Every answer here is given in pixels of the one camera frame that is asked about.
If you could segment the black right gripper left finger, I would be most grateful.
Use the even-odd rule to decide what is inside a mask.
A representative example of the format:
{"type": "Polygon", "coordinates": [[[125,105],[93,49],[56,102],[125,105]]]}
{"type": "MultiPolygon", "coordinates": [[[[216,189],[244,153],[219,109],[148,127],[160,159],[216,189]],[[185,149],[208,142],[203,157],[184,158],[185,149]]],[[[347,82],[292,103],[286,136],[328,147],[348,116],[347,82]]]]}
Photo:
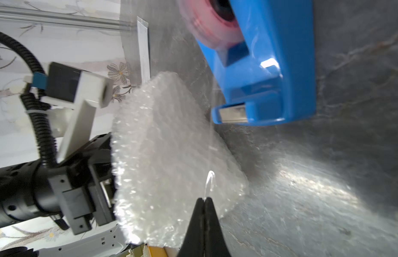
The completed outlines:
{"type": "Polygon", "coordinates": [[[177,257],[203,257],[204,256],[204,200],[198,198],[192,213],[185,239],[177,257]]]}

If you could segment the clear bubble wrap sheet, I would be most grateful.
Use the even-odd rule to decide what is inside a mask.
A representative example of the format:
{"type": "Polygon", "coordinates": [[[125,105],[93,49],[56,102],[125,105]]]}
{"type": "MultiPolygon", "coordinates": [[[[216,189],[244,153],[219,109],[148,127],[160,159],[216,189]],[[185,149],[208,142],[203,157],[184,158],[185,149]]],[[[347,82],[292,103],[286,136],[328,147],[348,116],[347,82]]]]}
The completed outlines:
{"type": "Polygon", "coordinates": [[[180,247],[198,198],[218,217],[248,193],[248,180],[178,74],[133,91],[112,127],[114,213],[133,244],[180,247]]]}

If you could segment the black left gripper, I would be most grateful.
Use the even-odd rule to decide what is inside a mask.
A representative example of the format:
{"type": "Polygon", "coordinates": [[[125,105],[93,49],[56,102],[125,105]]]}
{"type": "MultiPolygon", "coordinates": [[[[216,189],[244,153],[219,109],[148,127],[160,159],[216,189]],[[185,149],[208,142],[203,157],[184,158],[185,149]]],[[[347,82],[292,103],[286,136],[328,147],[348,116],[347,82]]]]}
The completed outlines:
{"type": "Polygon", "coordinates": [[[91,220],[98,226],[116,220],[110,142],[110,133],[99,135],[48,173],[61,212],[75,235],[90,231],[91,220]]]}

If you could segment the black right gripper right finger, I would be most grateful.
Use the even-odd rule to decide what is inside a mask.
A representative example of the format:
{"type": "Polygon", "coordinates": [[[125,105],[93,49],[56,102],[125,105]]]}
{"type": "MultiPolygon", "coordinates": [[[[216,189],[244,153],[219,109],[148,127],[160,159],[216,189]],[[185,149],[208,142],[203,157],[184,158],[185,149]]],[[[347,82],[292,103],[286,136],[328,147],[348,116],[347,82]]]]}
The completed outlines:
{"type": "Polygon", "coordinates": [[[204,201],[204,256],[231,257],[213,200],[210,197],[204,201]]]}

